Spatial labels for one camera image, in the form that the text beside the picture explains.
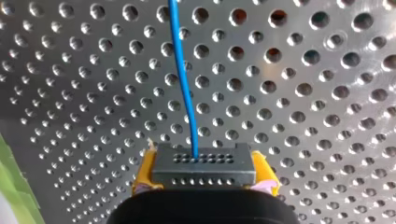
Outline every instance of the silver metal panel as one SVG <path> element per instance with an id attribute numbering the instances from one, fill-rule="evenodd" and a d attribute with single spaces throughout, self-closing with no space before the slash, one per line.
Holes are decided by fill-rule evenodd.
<path id="1" fill-rule="evenodd" d="M 161 143 L 157 146 L 151 179 L 166 189 L 242 188 L 253 186 L 256 170 L 246 143 L 232 148 L 201 147 L 198 158 L 191 149 Z"/>
<path id="2" fill-rule="evenodd" d="M 47 223 L 105 221 L 148 137 L 188 145 L 163 6 L 2 1 L 1 132 Z M 395 7 L 180 1 L 201 146 L 265 153 L 302 223 L 392 223 Z"/>

